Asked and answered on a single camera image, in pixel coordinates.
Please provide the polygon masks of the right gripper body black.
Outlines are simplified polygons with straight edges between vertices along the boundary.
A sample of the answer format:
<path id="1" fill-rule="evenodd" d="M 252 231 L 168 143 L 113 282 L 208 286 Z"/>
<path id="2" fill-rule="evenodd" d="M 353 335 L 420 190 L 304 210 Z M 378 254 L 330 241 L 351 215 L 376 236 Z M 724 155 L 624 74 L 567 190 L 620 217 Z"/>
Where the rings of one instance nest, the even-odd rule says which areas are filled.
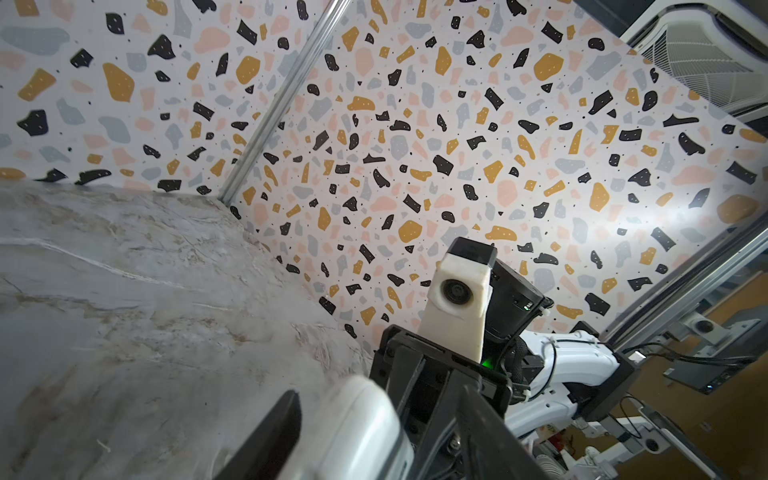
<path id="1" fill-rule="evenodd" d="M 513 384 L 503 374 L 397 325 L 384 330 L 369 378 L 387 393 L 413 447 L 409 479 L 462 472 L 456 412 L 465 388 L 499 415 L 513 397 Z"/>

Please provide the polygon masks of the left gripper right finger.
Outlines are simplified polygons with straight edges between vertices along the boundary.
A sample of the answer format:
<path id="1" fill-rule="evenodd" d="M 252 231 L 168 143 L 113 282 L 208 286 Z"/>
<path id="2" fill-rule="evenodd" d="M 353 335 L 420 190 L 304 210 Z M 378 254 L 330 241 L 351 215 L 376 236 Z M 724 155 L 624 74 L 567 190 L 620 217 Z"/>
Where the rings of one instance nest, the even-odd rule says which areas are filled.
<path id="1" fill-rule="evenodd" d="M 469 387 L 459 396 L 458 431 L 466 479 L 548 479 L 494 409 Z"/>

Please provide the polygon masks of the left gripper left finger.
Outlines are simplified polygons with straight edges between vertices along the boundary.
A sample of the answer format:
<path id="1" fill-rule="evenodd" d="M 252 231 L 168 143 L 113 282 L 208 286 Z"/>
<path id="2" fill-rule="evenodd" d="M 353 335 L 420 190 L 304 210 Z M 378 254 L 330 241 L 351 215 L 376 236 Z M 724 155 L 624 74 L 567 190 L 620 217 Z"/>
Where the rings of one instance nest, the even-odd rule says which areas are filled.
<path id="1" fill-rule="evenodd" d="M 276 479 L 299 441 L 301 425 L 299 393 L 288 390 L 215 479 Z"/>

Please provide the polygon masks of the red and white remote control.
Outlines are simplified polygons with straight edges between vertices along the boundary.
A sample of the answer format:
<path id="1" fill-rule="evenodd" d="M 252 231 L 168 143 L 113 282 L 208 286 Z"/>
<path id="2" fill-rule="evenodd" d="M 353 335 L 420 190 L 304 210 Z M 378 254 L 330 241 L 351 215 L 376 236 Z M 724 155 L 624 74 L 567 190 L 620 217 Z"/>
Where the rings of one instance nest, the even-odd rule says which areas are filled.
<path id="1" fill-rule="evenodd" d="M 279 477 L 405 479 L 413 461 L 413 447 L 387 393 L 355 375 L 323 399 Z"/>

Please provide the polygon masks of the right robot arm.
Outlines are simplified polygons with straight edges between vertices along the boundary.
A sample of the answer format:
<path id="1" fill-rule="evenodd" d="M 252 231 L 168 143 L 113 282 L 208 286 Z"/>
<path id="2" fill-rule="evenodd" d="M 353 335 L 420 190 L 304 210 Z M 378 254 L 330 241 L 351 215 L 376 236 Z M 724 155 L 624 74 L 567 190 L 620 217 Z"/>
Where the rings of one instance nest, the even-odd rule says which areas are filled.
<path id="1" fill-rule="evenodd" d="M 549 298 L 502 262 L 439 265 L 417 332 L 388 327 L 371 378 L 414 451 L 412 479 L 541 477 L 521 439 L 559 421 L 601 420 L 635 369 L 588 330 L 528 330 Z"/>

